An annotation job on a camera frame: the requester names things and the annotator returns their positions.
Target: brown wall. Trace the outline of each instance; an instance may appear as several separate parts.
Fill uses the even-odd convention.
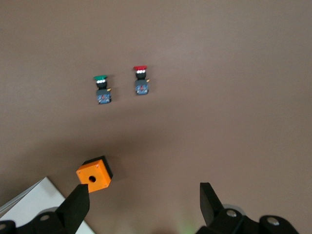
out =
[[[312,1],[0,2],[0,203],[108,156],[97,233],[191,234],[199,183],[311,233]],[[149,95],[132,67],[147,64]],[[97,105],[93,76],[113,102]]]

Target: black side of cube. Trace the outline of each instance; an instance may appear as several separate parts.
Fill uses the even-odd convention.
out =
[[[105,168],[106,168],[106,170],[107,170],[107,172],[108,172],[109,177],[110,177],[110,178],[113,178],[112,170],[111,170],[111,168],[109,167],[108,162],[107,162],[107,159],[106,159],[105,156],[96,157],[96,158],[93,158],[93,159],[91,159],[91,160],[85,161],[85,162],[83,163],[83,165],[88,164],[88,163],[91,163],[91,162],[99,161],[99,160],[102,160],[102,161],[103,161],[104,166],[105,166]]]

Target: screw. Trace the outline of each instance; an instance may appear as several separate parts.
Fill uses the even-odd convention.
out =
[[[50,218],[50,216],[48,215],[48,214],[46,214],[46,215],[44,215],[44,216],[42,216],[41,218],[40,218],[40,221],[45,221],[45,220],[47,220],[47,219],[49,219]]]
[[[0,224],[0,230],[3,230],[5,228],[6,228],[6,224],[5,223]]]
[[[230,216],[230,217],[236,217],[236,216],[237,216],[236,212],[233,211],[233,210],[228,210],[228,211],[226,212],[226,214],[227,214],[228,216]]]
[[[279,222],[278,222],[278,220],[277,220],[276,218],[268,217],[268,218],[267,218],[267,221],[268,221],[269,223],[271,223],[272,225],[274,225],[274,226],[278,226],[278,225],[279,225]]]

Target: orange cube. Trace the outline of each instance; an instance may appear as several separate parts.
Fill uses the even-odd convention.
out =
[[[88,184],[89,193],[107,188],[113,177],[105,156],[85,161],[76,173],[81,184]]]

